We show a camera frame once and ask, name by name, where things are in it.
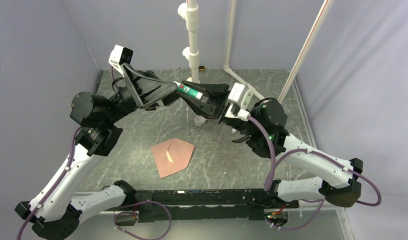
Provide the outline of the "cream paper letter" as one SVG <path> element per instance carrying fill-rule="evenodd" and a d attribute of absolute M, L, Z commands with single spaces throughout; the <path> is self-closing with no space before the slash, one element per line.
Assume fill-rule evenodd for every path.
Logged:
<path fill-rule="evenodd" d="M 170 154 L 169 151 L 166 151 L 166 157 L 167 157 L 167 160 L 168 160 L 170 163 L 173 163 L 173 162 L 174 162 L 174 160 L 173 160 L 173 158 L 172 158 L 172 156 L 171 156 L 171 154 Z"/>

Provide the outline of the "pink brown envelope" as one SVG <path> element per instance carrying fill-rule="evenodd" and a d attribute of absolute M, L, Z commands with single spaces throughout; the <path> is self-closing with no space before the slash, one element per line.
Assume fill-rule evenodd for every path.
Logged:
<path fill-rule="evenodd" d="M 172 138 L 152 146 L 151 152 L 161 179 L 186 169 L 195 146 L 178 138 Z M 173 163 L 169 162 L 166 151 L 170 152 Z"/>

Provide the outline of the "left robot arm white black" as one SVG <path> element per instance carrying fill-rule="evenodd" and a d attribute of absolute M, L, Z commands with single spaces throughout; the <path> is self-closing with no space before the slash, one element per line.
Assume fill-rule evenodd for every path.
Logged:
<path fill-rule="evenodd" d="M 105 97 L 82 91 L 71 102 L 70 118 L 78 125 L 70 150 L 49 183 L 30 201 L 22 201 L 15 212 L 23 219 L 22 229 L 46 240 L 64 240 L 85 220 L 111 208 L 129 210 L 137 205 L 136 190 L 118 180 L 104 190 L 75 198 L 91 171 L 107 157 L 123 130 L 116 123 L 136 110 L 155 110 L 159 101 L 173 95 L 174 82 L 158 78 L 152 71 L 121 66 L 125 86 Z"/>

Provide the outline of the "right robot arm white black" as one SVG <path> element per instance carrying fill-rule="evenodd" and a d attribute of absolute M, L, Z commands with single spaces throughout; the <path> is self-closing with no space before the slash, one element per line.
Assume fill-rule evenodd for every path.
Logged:
<path fill-rule="evenodd" d="M 184 81 L 177 93 L 199 116 L 224 123 L 245 136 L 246 144 L 262 158 L 270 159 L 263 184 L 268 203 L 279 208 L 296 200 L 325 200 L 349 208 L 359 201 L 359 174 L 363 162 L 328 155 L 289 133 L 287 115 L 275 98 L 265 98 L 250 106 L 252 91 L 241 83 L 201 84 Z M 292 163 L 310 172 L 312 178 L 276 180 L 281 163 Z"/>

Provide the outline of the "green glue stick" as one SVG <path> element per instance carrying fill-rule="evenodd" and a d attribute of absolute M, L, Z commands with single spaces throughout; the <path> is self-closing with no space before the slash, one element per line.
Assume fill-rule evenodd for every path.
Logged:
<path fill-rule="evenodd" d="M 198 90 L 196 90 L 194 88 L 191 88 L 191 87 L 185 85 L 184 83 L 180 83 L 180 82 L 177 82 L 177 81 L 174 81 L 173 83 L 177 85 L 176 93 L 181 94 L 181 95 L 185 95 L 185 96 L 188 96 L 188 97 L 191 97 L 193 99 L 200 100 L 200 101 L 203 99 L 204 95 L 203 95 L 202 92 L 200 92 L 200 91 L 198 91 Z"/>

